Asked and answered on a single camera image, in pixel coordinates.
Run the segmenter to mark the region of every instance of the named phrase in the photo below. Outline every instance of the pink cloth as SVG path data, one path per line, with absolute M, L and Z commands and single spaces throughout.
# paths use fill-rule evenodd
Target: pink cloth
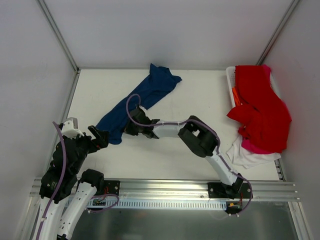
M 241 147 L 243 147 L 244 149 L 246 149 L 254 154 L 273 154 L 273 152 L 263 150 L 255 145 L 253 145 L 248 138 L 244 138 L 242 140 Z

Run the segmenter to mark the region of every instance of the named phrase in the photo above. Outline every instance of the red cloth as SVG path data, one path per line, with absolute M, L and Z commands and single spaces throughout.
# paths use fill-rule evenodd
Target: red cloth
M 238 132 L 256 147 L 271 153 L 287 148 L 291 117 L 270 87 L 262 66 L 236 66 L 235 87 L 243 103 L 228 117 L 243 124 Z

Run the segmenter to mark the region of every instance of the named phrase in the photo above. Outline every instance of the white plastic basket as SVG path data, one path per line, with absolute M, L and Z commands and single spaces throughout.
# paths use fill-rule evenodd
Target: white plastic basket
M 226 68 L 226 78 L 228 81 L 228 87 L 229 87 L 229 94 L 231 98 L 231 105 L 234 108 L 236 106 L 234 94 L 232 92 L 232 88 L 236 85 L 236 67 L 235 66 L 228 66 Z M 274 93 L 280 98 L 280 94 L 278 91 L 278 88 L 276 86 L 275 80 L 270 73 L 270 87 L 274 91 Z

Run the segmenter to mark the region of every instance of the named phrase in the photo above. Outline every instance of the orange cloth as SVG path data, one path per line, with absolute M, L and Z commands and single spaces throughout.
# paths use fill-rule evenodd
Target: orange cloth
M 240 106 L 241 102 L 240 102 L 240 99 L 239 99 L 239 96 L 238 96 L 238 93 L 237 93 L 237 90 L 236 90 L 235 86 L 232 88 L 232 93 L 233 93 L 233 98 L 234 98 L 235 105 L 236 106 Z

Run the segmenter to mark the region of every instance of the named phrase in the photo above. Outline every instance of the cable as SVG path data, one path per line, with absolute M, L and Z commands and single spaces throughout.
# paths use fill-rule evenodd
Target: cable
M 108 193 L 108 194 L 103 194 L 103 195 L 98 195 L 98 196 L 93 196 L 91 199 L 96 199 L 96 198 L 102 198 L 102 197 L 115 197 L 116 198 L 116 202 L 114 204 L 112 204 L 111 206 L 108 206 L 108 207 L 105 207 L 103 208 L 102 210 L 91 210 L 91 209 L 86 209 L 88 210 L 88 213 L 93 213 L 93 214 L 99 214 L 99 213 L 102 213 L 102 212 L 105 212 L 111 208 L 113 208 L 115 205 L 117 205 L 119 203 L 119 197 L 118 195 L 115 195 L 115 194 L 111 194 L 111 193 Z
M 61 183 L 62 183 L 62 181 L 64 179 L 65 172 L 66 172 L 66 167 L 67 167 L 67 152 L 66 152 L 66 146 L 65 146 L 64 138 L 62 136 L 62 133 L 61 133 L 61 130 L 60 130 L 58 124 L 56 122 L 54 122 L 54 121 L 52 123 L 53 123 L 53 125 L 54 125 L 54 127 L 55 127 L 55 129 L 56 129 L 56 131 L 58 133 L 58 136 L 59 136 L 60 142 L 61 142 L 61 146 L 62 146 L 62 156 L 63 156 L 62 171 L 61 171 L 61 175 L 60 175 L 60 179 L 58 181 L 58 184 L 56 185 L 56 188 L 55 188 L 50 200 L 48 201 L 48 204 L 46 205 L 46 207 L 44 209 L 44 212 L 43 212 L 43 215 L 42 215 L 42 219 L 41 219 L 41 222 L 40 222 L 39 229 L 38 229 L 38 232 L 36 234 L 35 240 L 39 240 L 39 238 L 40 238 L 41 229 L 42 229 L 42 227 L 44 225 L 44 221 L 45 221 L 45 219 L 47 217 L 47 212 L 49 210 L 50 204 L 53 201 L 53 199 L 55 198 L 55 196 L 57 195 L 57 192 L 58 192 L 58 190 L 59 190 L 59 188 L 61 186 Z
M 226 160 L 222 157 L 221 153 L 220 153 L 220 145 L 221 145 L 221 141 L 220 141 L 220 138 L 218 137 L 218 134 L 211 128 L 209 127 L 208 125 L 206 125 L 205 123 L 203 122 L 200 122 L 198 120 L 194 120 L 194 119 L 187 119 L 185 121 L 182 121 L 182 122 L 162 122 L 162 123 L 155 123 L 155 124 L 141 124 L 137 121 L 135 121 L 131 115 L 130 115 L 130 112 L 129 112 L 129 102 L 130 100 L 133 98 L 133 97 L 138 97 L 139 98 L 139 105 L 141 104 L 141 97 L 139 94 L 137 93 L 134 93 L 132 94 L 131 96 L 128 97 L 128 99 L 126 100 L 126 104 L 125 104 L 125 110 L 126 110 L 126 114 L 128 115 L 129 119 L 136 125 L 138 126 L 141 126 L 141 127 L 157 127 L 157 126 L 162 126 L 162 125 L 183 125 L 183 124 L 186 124 L 186 123 L 195 123 L 195 124 L 198 124 L 204 128 L 206 128 L 209 132 L 211 132 L 215 137 L 216 139 L 218 140 L 218 145 L 217 145 L 217 148 L 216 148 L 216 152 L 217 152 L 217 155 L 219 156 L 219 158 L 222 160 L 222 162 L 224 163 L 224 165 L 226 166 L 226 168 L 235 176 L 237 176 L 238 178 L 244 180 L 245 182 L 248 183 L 249 185 L 249 188 L 250 188 L 250 198 L 249 198 L 249 201 L 247 202 L 247 204 L 244 206 L 244 208 L 240 211 L 244 211 L 248 205 L 251 203 L 251 200 L 253 198 L 253 193 L 252 193 L 252 185 L 251 183 L 246 179 L 244 178 L 243 176 L 241 176 L 240 174 L 237 174 L 235 173 L 234 171 L 232 171 L 232 169 L 229 167 L 229 165 L 227 164 Z

